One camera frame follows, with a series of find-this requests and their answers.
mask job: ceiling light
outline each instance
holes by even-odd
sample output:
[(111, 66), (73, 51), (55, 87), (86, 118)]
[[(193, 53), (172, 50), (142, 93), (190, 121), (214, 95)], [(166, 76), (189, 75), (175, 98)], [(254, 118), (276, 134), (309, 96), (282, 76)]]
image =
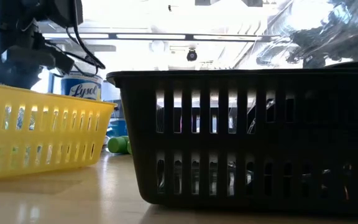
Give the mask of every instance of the ceiling light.
[(196, 40), (248, 40), (250, 42), (261, 41), (264, 36), (236, 36), (236, 35), (195, 35)]
[(186, 38), (185, 35), (177, 34), (117, 34), (118, 39), (181, 39)]
[[(60, 39), (68, 38), (67, 34), (42, 34), (46, 39)], [(80, 34), (81, 38), (84, 39), (108, 39), (109, 34)]]

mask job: yellow plastic basket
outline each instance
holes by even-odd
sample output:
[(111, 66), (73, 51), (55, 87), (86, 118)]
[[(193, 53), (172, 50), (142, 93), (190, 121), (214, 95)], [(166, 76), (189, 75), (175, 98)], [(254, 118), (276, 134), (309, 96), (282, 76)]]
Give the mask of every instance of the yellow plastic basket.
[(0, 177), (95, 164), (114, 107), (0, 86)]

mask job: plastic bag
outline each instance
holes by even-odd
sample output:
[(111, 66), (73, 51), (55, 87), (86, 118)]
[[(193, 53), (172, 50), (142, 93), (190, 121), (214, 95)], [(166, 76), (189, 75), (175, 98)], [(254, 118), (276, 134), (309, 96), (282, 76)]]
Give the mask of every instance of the plastic bag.
[[(286, 28), (282, 38), (264, 47), (256, 58), (257, 64), (280, 67), (303, 62), (303, 68), (321, 68), (326, 66), (327, 59), (358, 61), (358, 0), (320, 0), (319, 3), (332, 9), (321, 18), (320, 26), (312, 24), (309, 29), (294, 30), (288, 26), (294, 27), (294, 21), (308, 24), (309, 18), (302, 16), (303, 10), (318, 14), (318, 9), (287, 9), (292, 14), (283, 14), (288, 19), (283, 25)], [(299, 6), (304, 0), (295, 0), (292, 4)]]

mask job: green ball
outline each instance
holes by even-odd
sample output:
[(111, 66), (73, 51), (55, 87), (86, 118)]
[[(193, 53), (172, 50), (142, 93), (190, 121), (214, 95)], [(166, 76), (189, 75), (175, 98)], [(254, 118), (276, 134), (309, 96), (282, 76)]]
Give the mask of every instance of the green ball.
[(122, 137), (111, 138), (108, 142), (108, 149), (112, 153), (127, 153), (127, 141)]
[(132, 147), (131, 147), (131, 142), (128, 142), (128, 146), (127, 146), (127, 151), (129, 154), (132, 155)]
[(121, 136), (122, 138), (125, 139), (125, 141), (127, 141), (127, 143), (129, 142), (129, 137), (128, 136)]

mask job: black camera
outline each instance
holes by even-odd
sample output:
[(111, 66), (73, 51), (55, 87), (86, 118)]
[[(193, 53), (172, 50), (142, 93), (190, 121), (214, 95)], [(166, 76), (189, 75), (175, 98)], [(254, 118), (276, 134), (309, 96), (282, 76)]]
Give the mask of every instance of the black camera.
[(195, 60), (197, 60), (196, 50), (190, 49), (189, 52), (187, 53), (187, 61), (194, 62)]

